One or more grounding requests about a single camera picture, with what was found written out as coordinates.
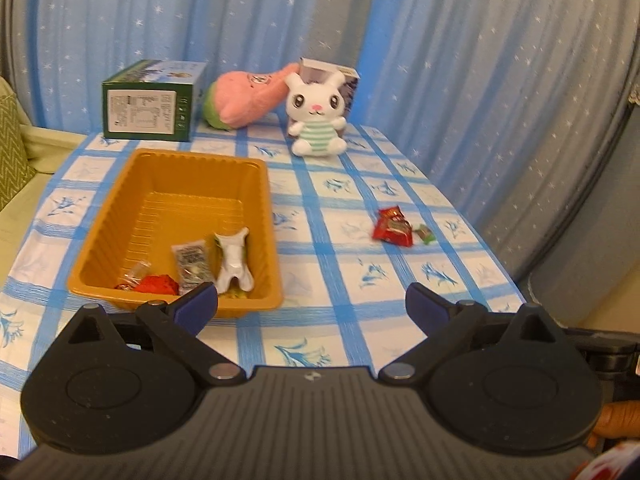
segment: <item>ridged gray surface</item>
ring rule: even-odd
[[[170,436],[114,456],[41,447],[10,480],[566,480],[593,456],[579,447],[499,456],[444,431],[413,390],[367,368],[258,368],[207,393]]]

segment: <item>chevron pattern pillow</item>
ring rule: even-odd
[[[15,95],[0,97],[0,210],[35,174],[20,136]]]

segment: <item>pink plush toy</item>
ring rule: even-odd
[[[289,92],[284,78],[298,70],[298,63],[290,63],[270,74],[223,74],[209,87],[202,114],[207,123],[219,130],[247,126],[283,101]]]

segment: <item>human hand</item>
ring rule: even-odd
[[[587,446],[596,447],[599,438],[640,438],[640,400],[605,404]]]

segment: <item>green striped shirt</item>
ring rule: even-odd
[[[305,123],[300,133],[300,139],[305,139],[311,145],[314,152],[324,152],[329,145],[329,141],[337,134],[331,123],[327,121],[318,121],[313,123]]]

